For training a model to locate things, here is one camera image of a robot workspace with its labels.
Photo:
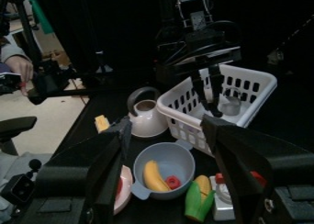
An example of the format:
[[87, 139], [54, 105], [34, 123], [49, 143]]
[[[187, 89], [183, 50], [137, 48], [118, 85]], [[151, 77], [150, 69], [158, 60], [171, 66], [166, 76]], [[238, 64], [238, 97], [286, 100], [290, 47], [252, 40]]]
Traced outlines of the person's bare hand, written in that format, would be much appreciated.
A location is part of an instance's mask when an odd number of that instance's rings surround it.
[[20, 90], [27, 95], [27, 83], [34, 79], [34, 64], [20, 55], [14, 55], [6, 60], [10, 70], [22, 76]]

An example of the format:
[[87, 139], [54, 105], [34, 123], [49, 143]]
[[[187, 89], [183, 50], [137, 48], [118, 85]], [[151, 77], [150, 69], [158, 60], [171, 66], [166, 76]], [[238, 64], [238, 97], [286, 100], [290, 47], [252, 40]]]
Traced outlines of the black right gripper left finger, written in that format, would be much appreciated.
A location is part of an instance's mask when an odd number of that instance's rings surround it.
[[119, 118], [110, 128], [90, 138], [91, 165], [86, 180], [86, 194], [81, 224], [113, 224], [118, 181], [131, 139], [129, 117]]

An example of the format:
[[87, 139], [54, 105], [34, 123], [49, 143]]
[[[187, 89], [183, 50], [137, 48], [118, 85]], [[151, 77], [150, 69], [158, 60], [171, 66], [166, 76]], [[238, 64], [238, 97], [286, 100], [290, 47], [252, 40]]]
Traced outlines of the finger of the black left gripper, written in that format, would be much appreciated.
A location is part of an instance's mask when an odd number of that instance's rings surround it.
[[193, 82], [194, 90], [200, 96], [202, 106], [205, 109], [209, 109], [209, 104], [208, 104], [205, 91], [204, 91], [204, 81], [202, 81], [201, 73], [198, 70], [192, 72], [192, 82]]
[[220, 103], [220, 94], [224, 84], [224, 75], [221, 74], [218, 65], [212, 65], [209, 71], [210, 71], [210, 84], [213, 90], [213, 99], [210, 100], [209, 106], [213, 115], [217, 118], [221, 118], [222, 112], [218, 110], [218, 103]]

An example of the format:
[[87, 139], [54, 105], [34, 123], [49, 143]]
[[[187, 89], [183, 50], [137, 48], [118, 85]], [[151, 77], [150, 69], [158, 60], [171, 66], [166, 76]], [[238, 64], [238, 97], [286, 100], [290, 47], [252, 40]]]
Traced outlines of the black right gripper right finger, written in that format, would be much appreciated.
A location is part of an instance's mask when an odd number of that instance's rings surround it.
[[266, 151], [266, 143], [278, 140], [209, 115], [202, 117], [202, 132], [232, 194], [237, 223], [280, 224], [282, 177]]

